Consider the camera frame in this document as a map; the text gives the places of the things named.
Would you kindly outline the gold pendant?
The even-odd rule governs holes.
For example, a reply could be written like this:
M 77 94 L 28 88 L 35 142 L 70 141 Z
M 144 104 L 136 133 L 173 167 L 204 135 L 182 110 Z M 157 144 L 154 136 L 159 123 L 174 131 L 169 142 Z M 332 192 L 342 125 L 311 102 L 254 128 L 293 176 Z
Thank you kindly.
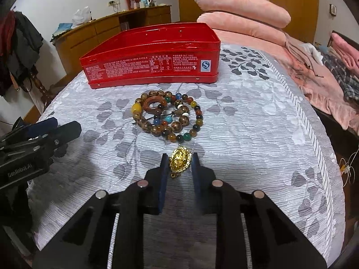
M 177 147 L 171 154 L 169 160 L 170 177 L 177 178 L 188 169 L 191 164 L 192 154 L 184 146 Z

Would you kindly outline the wooden ring pendant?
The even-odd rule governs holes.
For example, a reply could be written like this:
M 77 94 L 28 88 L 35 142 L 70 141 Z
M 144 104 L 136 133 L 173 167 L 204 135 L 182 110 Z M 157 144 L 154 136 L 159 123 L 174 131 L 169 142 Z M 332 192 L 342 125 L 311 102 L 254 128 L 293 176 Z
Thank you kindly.
M 144 100 L 142 109 L 148 114 L 156 114 L 159 109 L 162 111 L 167 106 L 167 101 L 163 96 L 151 96 Z

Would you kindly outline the wooden sideboard cabinet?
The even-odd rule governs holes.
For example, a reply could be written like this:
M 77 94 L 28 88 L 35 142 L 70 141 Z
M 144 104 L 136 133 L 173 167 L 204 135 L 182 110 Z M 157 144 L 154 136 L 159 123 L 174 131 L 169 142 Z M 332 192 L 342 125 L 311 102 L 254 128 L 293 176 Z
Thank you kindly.
M 171 22 L 169 5 L 126 10 L 69 30 L 55 38 L 52 44 L 66 75 L 73 78 L 82 70 L 80 57 L 119 32 Z

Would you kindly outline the coat rack with clothes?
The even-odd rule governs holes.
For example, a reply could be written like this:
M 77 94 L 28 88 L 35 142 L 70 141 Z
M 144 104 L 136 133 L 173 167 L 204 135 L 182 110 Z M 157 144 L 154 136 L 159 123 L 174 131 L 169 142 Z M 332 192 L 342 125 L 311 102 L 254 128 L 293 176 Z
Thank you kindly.
M 1 96 L 10 87 L 22 89 L 41 113 L 54 97 L 38 78 L 42 46 L 43 37 L 21 12 L 9 11 L 1 18 Z

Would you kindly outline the blue folded cloth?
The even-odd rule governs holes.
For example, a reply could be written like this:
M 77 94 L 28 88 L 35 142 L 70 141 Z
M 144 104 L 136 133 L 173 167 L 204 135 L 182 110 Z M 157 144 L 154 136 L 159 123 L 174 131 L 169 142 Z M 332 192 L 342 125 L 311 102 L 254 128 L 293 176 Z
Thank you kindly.
M 56 31 L 54 31 L 54 33 L 52 34 L 52 38 L 56 38 L 59 37 L 60 35 L 70 31 L 72 29 L 72 23 L 60 23 L 56 29 Z

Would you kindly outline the white plastic bag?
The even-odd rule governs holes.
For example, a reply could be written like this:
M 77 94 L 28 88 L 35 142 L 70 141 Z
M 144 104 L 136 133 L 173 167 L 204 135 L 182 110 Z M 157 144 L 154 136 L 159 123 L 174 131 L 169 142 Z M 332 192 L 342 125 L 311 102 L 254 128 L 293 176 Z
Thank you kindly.
M 83 9 L 78 9 L 75 14 L 72 16 L 72 28 L 76 28 L 90 22 L 91 18 L 91 10 L 88 6 Z

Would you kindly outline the grey leaf-pattern table cloth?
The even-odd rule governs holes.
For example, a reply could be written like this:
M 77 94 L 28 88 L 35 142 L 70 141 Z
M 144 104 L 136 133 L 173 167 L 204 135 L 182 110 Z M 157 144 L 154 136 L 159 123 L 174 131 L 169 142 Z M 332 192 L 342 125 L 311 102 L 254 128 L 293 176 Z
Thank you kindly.
M 78 139 L 56 150 L 45 175 L 27 194 L 33 238 L 46 246 L 98 190 L 124 190 L 160 164 L 176 144 L 134 124 L 131 107 L 143 93 L 192 97 L 204 124 L 186 142 L 202 165 L 236 190 L 260 189 L 302 231 L 328 264 L 339 256 L 345 231 L 344 191 L 326 130 L 302 91 L 267 53 L 221 46 L 219 78 L 206 84 L 151 84 L 92 89 L 79 73 L 43 118 L 77 121 Z

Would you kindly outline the red tin box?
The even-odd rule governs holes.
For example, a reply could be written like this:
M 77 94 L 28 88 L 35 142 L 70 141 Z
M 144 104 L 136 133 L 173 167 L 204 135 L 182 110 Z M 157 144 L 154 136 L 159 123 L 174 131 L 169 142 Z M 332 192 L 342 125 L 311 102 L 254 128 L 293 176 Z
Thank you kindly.
M 80 58 L 93 89 L 154 83 L 215 83 L 221 41 L 202 22 L 120 32 Z

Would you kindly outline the light blue kettle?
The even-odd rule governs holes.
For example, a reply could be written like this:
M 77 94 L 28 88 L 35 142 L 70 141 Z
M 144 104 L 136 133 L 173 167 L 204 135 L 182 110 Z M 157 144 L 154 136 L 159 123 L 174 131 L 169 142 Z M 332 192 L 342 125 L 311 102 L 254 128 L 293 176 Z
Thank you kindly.
M 140 8 L 149 7 L 152 0 L 140 0 Z

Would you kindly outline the plaid folded clothes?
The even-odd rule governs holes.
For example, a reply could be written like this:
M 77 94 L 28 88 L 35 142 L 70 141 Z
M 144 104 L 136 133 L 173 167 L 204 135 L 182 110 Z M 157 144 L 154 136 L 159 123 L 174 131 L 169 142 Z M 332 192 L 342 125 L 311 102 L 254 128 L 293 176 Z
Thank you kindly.
M 337 57 L 324 54 L 322 62 L 337 80 L 339 86 L 343 90 L 345 99 L 358 101 L 359 89 L 358 79 Z

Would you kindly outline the lower pink folded quilt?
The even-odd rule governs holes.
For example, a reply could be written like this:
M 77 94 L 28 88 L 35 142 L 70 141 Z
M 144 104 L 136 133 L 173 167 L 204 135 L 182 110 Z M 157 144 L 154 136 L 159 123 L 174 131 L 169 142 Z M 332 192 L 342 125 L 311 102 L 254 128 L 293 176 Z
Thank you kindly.
M 197 22 L 206 23 L 212 29 L 248 35 L 280 46 L 284 46 L 287 40 L 284 32 L 277 28 L 226 12 L 204 13 Z

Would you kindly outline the pink folded clothes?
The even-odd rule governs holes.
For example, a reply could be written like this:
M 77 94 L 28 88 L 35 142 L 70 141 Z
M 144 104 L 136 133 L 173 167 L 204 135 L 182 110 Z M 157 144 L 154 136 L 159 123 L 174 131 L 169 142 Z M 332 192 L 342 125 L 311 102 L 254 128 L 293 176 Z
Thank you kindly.
M 351 70 L 356 77 L 359 76 L 358 59 L 359 52 L 350 44 L 348 44 L 342 37 L 337 33 L 331 34 L 332 43 L 331 46 L 341 57 L 342 62 L 345 66 Z

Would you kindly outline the dark wooden headboard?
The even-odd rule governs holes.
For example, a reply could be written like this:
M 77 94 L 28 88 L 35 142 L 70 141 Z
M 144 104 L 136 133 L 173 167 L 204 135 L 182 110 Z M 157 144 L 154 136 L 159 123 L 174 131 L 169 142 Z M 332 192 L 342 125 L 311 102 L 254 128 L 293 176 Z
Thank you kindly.
M 357 43 L 356 41 L 354 41 L 353 39 L 348 38 L 347 36 L 343 35 L 342 33 L 336 32 L 336 31 L 332 31 L 332 34 L 336 33 L 338 36 L 340 36 L 345 42 L 347 42 L 349 45 L 351 45 L 352 47 L 354 47 L 355 49 L 359 48 L 359 43 Z

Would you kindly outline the wooden wardrobe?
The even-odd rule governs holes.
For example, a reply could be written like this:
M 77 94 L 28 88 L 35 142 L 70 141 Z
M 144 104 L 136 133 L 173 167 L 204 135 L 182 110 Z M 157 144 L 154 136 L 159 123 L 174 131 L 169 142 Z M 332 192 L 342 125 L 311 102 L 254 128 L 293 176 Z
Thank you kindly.
M 282 29 L 305 43 L 314 41 L 319 0 L 179 0 L 180 20 L 195 22 L 205 12 L 226 12 Z

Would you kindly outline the wall switch panel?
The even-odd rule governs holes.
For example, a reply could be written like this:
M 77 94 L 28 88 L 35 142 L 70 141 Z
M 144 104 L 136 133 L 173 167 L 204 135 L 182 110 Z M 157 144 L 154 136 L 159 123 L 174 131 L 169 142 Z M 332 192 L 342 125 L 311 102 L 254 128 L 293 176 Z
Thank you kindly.
M 329 4 L 329 13 L 332 16 L 337 16 L 337 6 L 335 6 L 334 4 Z

